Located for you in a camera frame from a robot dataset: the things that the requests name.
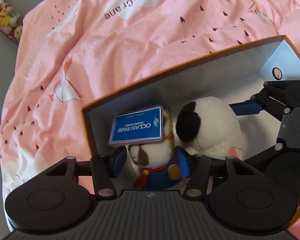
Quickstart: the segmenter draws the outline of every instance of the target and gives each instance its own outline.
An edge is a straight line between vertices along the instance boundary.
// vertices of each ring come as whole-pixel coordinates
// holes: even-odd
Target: paper crane print
[[[270,21],[270,19],[268,17],[266,17],[263,12],[258,11],[258,9],[254,3],[252,3],[252,5],[249,7],[249,10],[250,11],[248,11],[248,12],[257,14],[261,19]]]
[[[69,59],[63,66],[62,77],[58,84],[54,87],[54,93],[49,95],[51,100],[58,98],[62,103],[65,103],[71,99],[77,99],[82,101],[82,96],[78,90],[66,79],[67,71],[72,64],[72,58]]]

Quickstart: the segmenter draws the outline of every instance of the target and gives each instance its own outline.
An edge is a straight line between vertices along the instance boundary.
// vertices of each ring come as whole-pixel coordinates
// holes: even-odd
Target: blue tag
[[[116,116],[112,122],[109,145],[141,144],[163,139],[162,106]]]

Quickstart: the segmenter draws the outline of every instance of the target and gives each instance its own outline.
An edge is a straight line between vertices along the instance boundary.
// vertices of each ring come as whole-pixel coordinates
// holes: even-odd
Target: red scarf
[[[166,165],[163,165],[159,168],[156,168],[156,169],[151,169],[151,168],[147,168],[145,169],[141,175],[139,176],[139,178],[137,178],[137,180],[135,181],[133,187],[135,189],[141,187],[141,189],[146,189],[146,184],[147,184],[147,178],[148,178],[148,175],[151,173],[151,172],[156,172],[156,171],[161,171],[165,168],[168,167],[168,165],[171,163],[171,162],[174,162],[174,159],[172,159],[171,161],[169,161]]]

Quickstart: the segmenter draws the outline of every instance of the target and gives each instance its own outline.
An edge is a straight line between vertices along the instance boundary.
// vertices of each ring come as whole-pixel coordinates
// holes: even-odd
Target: black plush ear
[[[190,102],[185,105],[178,115],[176,133],[183,142],[191,142],[199,132],[201,119],[194,111],[195,104]]]

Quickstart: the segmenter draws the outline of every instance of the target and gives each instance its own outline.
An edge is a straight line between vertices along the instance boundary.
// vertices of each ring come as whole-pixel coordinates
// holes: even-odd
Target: bed
[[[90,159],[80,108],[94,99],[257,39],[286,34],[300,51],[300,0],[44,0],[23,25],[0,127],[3,199],[66,156]]]

